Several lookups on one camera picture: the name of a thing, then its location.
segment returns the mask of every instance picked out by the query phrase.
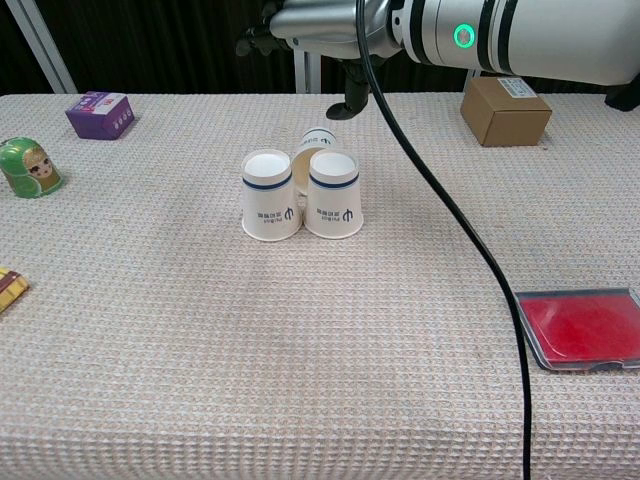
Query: yellow package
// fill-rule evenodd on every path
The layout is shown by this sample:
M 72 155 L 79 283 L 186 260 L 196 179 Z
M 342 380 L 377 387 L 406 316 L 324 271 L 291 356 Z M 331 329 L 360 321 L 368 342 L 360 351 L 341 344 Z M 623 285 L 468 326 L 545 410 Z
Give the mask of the yellow package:
M 17 272 L 0 267 L 0 313 L 29 288 L 27 280 Z

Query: red ink pad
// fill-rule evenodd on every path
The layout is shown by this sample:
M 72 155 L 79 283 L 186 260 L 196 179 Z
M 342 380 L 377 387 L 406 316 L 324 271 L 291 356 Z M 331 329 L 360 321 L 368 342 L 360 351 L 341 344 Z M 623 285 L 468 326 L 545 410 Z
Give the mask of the red ink pad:
M 516 294 L 542 368 L 640 368 L 640 299 L 629 289 Z

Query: white paper cup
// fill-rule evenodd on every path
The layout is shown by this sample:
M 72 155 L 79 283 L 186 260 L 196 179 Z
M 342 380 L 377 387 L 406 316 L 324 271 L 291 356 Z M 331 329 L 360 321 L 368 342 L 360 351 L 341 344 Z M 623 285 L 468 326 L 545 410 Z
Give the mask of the white paper cup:
M 304 132 L 293 157 L 293 179 L 301 194 L 307 194 L 309 160 L 313 154 L 324 148 L 335 148 L 337 145 L 336 136 L 324 127 L 314 127 Z
M 357 160 L 342 150 L 314 153 L 304 217 L 307 229 L 323 238 L 339 239 L 357 233 L 363 223 Z
M 302 215 L 291 160 L 279 150 L 258 150 L 242 162 L 242 228 L 253 238 L 276 242 L 300 229 Z

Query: black cable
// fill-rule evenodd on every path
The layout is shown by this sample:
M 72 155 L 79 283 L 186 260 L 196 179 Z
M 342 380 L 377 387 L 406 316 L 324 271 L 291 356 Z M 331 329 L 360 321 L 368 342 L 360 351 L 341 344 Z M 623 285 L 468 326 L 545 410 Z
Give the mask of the black cable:
M 387 101 L 382 94 L 382 89 L 378 83 L 376 75 L 373 71 L 373 66 L 371 65 L 371 58 L 369 56 L 369 47 L 367 45 L 367 37 L 365 31 L 365 23 L 364 23 L 364 7 L 365 0 L 356 0 L 356 32 L 358 35 L 358 47 L 360 49 L 360 57 L 362 58 L 362 66 L 364 68 L 365 75 L 367 77 L 367 81 L 369 85 L 371 85 L 371 90 L 373 92 L 373 96 L 376 99 L 376 103 L 378 104 L 378 108 L 380 109 L 382 116 L 387 121 L 389 128 L 393 132 L 393 135 L 398 140 L 398 143 L 405 151 L 411 163 L 416 167 L 416 169 L 420 172 L 422 177 L 427 181 L 429 186 L 433 189 L 434 192 L 438 195 L 440 200 L 445 204 L 445 206 L 449 209 L 451 214 L 458 221 L 464 232 L 467 234 L 473 245 L 478 249 L 482 258 L 484 258 L 487 265 L 493 272 L 493 275 L 496 277 L 500 288 L 502 289 L 502 293 L 507 300 L 507 305 L 509 306 L 509 311 L 511 312 L 511 319 L 513 320 L 513 328 L 516 334 L 516 343 L 518 345 L 518 357 L 520 359 L 520 373 L 522 377 L 522 391 L 524 397 L 524 419 L 523 419 L 523 433 L 522 433 L 522 474 L 524 480 L 531 480 L 531 418 L 532 418 L 532 406 L 531 406 L 531 382 L 529 379 L 529 367 L 527 365 L 527 352 L 525 349 L 525 340 L 522 332 L 522 325 L 520 324 L 520 315 L 518 313 L 518 305 L 515 300 L 515 296 L 511 291 L 511 287 L 509 286 L 509 282 L 505 277 L 500 265 L 493 255 L 484 244 L 480 236 L 474 230 L 474 228 L 465 217 L 462 210 L 456 205 L 453 201 L 453 198 L 447 193 L 444 187 L 440 184 L 438 179 L 431 173 L 426 163 L 422 161 L 418 152 L 415 151 L 413 145 L 406 137 L 400 125 L 396 121 Z

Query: blue stripe on cup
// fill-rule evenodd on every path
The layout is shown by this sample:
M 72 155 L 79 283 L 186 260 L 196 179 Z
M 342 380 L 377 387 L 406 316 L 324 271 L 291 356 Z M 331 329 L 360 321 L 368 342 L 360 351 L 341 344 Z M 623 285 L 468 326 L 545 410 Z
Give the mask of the blue stripe on cup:
M 331 189 L 338 189 L 338 188 L 346 188 L 350 185 L 353 185 L 354 183 L 356 183 L 356 181 L 358 180 L 358 178 L 360 177 L 360 174 L 358 173 L 355 177 L 353 177 L 351 180 L 349 180 L 348 182 L 344 182 L 344 183 L 325 183 L 325 182 L 321 182 L 320 180 L 318 180 L 317 178 L 315 178 L 313 175 L 309 174 L 309 178 L 311 179 L 311 181 L 313 183 L 315 183 L 316 185 L 318 185 L 319 187 L 322 188 L 331 188 Z
M 280 187 L 286 185 L 287 182 L 289 180 L 291 180 L 291 176 L 292 176 L 292 174 L 290 173 L 289 176 L 287 178 L 285 178 L 284 180 L 282 180 L 281 182 L 274 183 L 274 184 L 271 184 L 271 185 L 256 185 L 255 183 L 251 183 L 251 182 L 247 181 L 247 179 L 244 178 L 244 177 L 242 178 L 242 181 L 248 187 L 254 188 L 256 190 L 275 190 L 276 188 L 280 188 Z

